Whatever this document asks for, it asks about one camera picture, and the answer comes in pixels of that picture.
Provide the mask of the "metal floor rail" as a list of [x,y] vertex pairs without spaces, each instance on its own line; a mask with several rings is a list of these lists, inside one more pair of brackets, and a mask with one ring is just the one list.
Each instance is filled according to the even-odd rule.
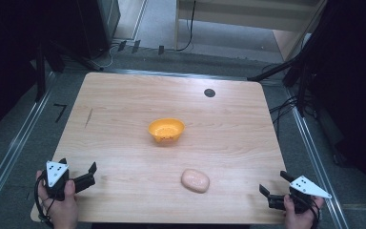
[[28,113],[26,120],[22,123],[20,130],[17,132],[15,137],[12,139],[8,150],[5,153],[2,161],[0,162],[0,192],[7,181],[17,158],[20,156],[24,145],[26,144],[31,131],[37,123],[40,115],[42,114],[50,96],[52,87],[57,81],[57,75],[51,72],[46,80],[46,91],[43,93],[39,101],[34,102]]
[[303,157],[301,161],[305,162],[307,167],[313,170],[315,181],[322,189],[326,190],[332,196],[331,198],[326,198],[325,202],[335,229],[351,229],[341,207],[338,194],[336,193],[334,185],[330,181],[330,177],[325,169],[319,150],[315,146],[315,142],[307,125],[306,119],[301,116],[296,107],[289,108],[288,113],[291,120],[295,123],[293,125],[293,134],[295,136],[285,134],[285,131],[288,129],[287,126],[281,128],[279,132],[283,139],[283,144],[291,145],[293,138],[296,143],[301,143],[300,146],[295,146],[296,149],[300,148],[300,153],[289,153],[289,156]]

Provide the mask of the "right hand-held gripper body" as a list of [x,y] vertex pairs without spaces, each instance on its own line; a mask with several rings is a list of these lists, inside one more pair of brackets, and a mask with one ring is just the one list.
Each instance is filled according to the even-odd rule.
[[317,186],[305,176],[300,176],[289,184],[289,196],[294,202],[295,212],[297,214],[302,214],[312,207],[313,201],[311,196],[321,198],[332,197],[329,193]]

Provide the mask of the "orange plastic bowl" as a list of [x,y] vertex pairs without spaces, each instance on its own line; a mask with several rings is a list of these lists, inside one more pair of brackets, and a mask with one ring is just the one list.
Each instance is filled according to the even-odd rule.
[[185,124],[177,118],[160,118],[153,121],[148,131],[158,142],[177,141],[185,130]]

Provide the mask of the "person's right hand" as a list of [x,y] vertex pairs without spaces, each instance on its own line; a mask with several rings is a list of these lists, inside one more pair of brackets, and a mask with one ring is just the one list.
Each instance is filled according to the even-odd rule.
[[312,196],[312,207],[302,214],[295,212],[295,205],[289,195],[284,197],[285,228],[286,229],[316,229],[319,220],[319,211],[323,206],[324,199]]

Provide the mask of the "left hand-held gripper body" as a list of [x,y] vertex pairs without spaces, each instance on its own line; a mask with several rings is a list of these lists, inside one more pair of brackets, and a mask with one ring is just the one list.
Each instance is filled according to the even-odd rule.
[[66,162],[48,161],[43,175],[43,190],[46,192],[42,196],[43,200],[65,200],[66,186],[70,181],[69,165]]

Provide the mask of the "black metal stand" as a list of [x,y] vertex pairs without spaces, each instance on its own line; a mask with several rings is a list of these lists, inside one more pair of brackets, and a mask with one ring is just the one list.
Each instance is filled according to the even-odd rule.
[[35,101],[40,102],[45,95],[46,89],[46,70],[45,63],[48,62],[50,67],[55,72],[63,72],[65,69],[65,64],[62,60],[61,54],[67,55],[74,61],[78,62],[82,66],[86,67],[88,70],[98,72],[102,71],[102,67],[94,67],[93,64],[89,63],[82,56],[78,55],[76,52],[58,44],[57,42],[41,39],[36,49],[36,86],[37,94]]
[[298,93],[296,95],[295,107],[301,116],[304,116],[304,108],[306,107],[305,93],[307,86],[307,79],[311,75],[309,62],[311,60],[311,55],[313,51],[309,48],[302,49],[294,58],[279,64],[272,69],[263,72],[257,76],[250,76],[247,78],[248,81],[259,82],[264,79],[273,76],[276,73],[288,70],[282,79],[283,85],[288,87],[293,87],[296,82],[299,82]]

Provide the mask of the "dark cabinet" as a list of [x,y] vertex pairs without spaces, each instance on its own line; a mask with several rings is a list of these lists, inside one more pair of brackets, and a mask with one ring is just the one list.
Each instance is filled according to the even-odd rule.
[[93,58],[110,48],[120,16],[118,0],[56,0],[49,19],[52,39]]

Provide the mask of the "pink oval bread roll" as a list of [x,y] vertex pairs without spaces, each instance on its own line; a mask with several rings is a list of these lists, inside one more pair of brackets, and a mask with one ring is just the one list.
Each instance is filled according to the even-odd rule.
[[186,169],[181,176],[182,185],[199,194],[206,193],[210,187],[210,179],[204,173],[195,169]]

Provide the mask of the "beige wooden furniture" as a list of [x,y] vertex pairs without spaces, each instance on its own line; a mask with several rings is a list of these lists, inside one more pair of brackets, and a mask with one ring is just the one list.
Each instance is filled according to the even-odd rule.
[[[293,56],[304,36],[315,30],[328,0],[175,0],[178,20],[270,29],[284,61]],[[174,44],[178,35],[174,34]]]

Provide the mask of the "person's left hand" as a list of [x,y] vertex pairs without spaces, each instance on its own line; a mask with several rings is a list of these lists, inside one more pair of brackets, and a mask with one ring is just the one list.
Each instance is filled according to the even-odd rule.
[[78,206],[75,200],[75,185],[73,180],[68,180],[65,184],[62,201],[56,201],[49,198],[46,188],[42,182],[38,184],[38,197],[44,201],[43,206],[46,209],[53,229],[76,229],[78,224]]

